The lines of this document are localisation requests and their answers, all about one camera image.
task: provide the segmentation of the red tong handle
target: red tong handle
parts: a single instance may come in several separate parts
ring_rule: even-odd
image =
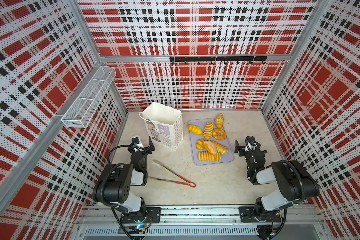
[[[177,184],[182,184],[182,185],[188,185],[190,187],[196,187],[196,184],[194,182],[191,182],[191,181],[188,181],[186,180],[185,178],[183,178],[182,176],[178,175],[179,178],[181,178],[182,180],[186,181],[187,183],[185,182],[175,182]]]

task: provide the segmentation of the black mounting plate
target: black mounting plate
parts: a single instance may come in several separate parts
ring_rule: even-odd
[[[161,214],[160,207],[147,207],[147,213],[153,217],[152,223],[160,222],[160,214]],[[124,213],[124,216],[121,215],[120,222],[121,223],[136,223],[131,218],[131,214],[133,214],[133,213]],[[151,222],[151,218],[149,216],[147,216],[142,223],[150,223],[150,222]]]
[[[253,208],[254,207],[239,207],[239,215],[241,222],[258,222],[254,218],[254,215],[251,218],[249,218],[249,216],[253,211]],[[281,217],[277,212],[275,212],[271,217],[269,217],[269,219],[266,222],[281,222]]]

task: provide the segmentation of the beige table surface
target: beige table surface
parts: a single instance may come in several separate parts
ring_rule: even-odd
[[[180,180],[171,172],[157,165],[152,159],[166,166],[184,178],[195,182],[196,188],[169,182],[148,179],[145,186],[132,186],[131,192],[143,197],[147,205],[191,205],[191,204],[253,204],[256,198],[267,195],[277,188],[277,184],[252,185],[246,179],[244,157],[235,153],[235,160],[229,163],[196,166],[192,160],[187,122],[194,119],[215,118],[219,111],[184,111],[183,141],[176,151],[155,144],[156,151],[148,155],[149,176]],[[260,111],[222,111],[224,128],[231,147],[235,149],[235,139],[245,144],[246,136],[254,136],[265,154],[266,166],[281,160],[272,136]],[[133,136],[139,135],[144,146],[148,146],[148,133],[137,112],[131,112],[123,130],[119,145],[130,144]],[[127,148],[117,149],[113,163],[130,163]]]

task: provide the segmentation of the grey floor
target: grey floor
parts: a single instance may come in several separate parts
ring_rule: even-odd
[[[127,237],[85,237],[85,240],[127,240]],[[144,240],[259,240],[257,236],[152,236]],[[285,225],[274,240],[319,240],[313,225]]]

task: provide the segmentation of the purple label on bag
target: purple label on bag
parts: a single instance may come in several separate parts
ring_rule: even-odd
[[[165,135],[168,135],[168,136],[170,135],[170,133],[169,133],[169,127],[163,126],[163,125],[160,125],[160,124],[158,124],[157,127],[158,127],[158,131],[159,131],[160,133],[165,134]]]

